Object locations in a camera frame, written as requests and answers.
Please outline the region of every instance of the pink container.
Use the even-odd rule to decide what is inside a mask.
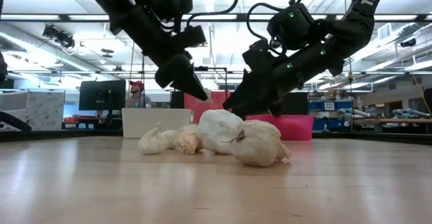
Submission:
[[[281,132],[281,140],[311,140],[313,130],[312,115],[251,115],[246,120],[257,119],[276,126]]]

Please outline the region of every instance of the computer monitor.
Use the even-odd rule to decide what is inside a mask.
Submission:
[[[126,99],[126,81],[81,82],[80,110],[123,109]]]

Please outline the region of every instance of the table surface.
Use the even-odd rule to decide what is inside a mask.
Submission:
[[[430,223],[432,148],[286,142],[247,167],[200,152],[141,155],[137,140],[0,143],[0,223]]]

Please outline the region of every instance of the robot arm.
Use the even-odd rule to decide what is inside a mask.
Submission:
[[[327,69],[340,74],[344,60],[369,43],[379,1],[353,0],[339,21],[314,21],[303,4],[290,2],[270,19],[267,31],[284,50],[298,51],[274,57],[267,40],[251,45],[243,58],[252,72],[244,71],[242,83],[223,106],[243,115],[268,110],[279,116],[287,93]]]
[[[156,82],[170,85],[198,99],[206,100],[201,83],[190,64],[192,56],[185,51],[205,43],[200,26],[181,31],[182,15],[192,10],[192,0],[95,0],[107,12],[110,30],[124,30],[157,66]],[[174,22],[173,26],[163,23]]]

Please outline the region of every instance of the workstation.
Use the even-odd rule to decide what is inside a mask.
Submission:
[[[427,223],[431,12],[4,0],[0,223]]]

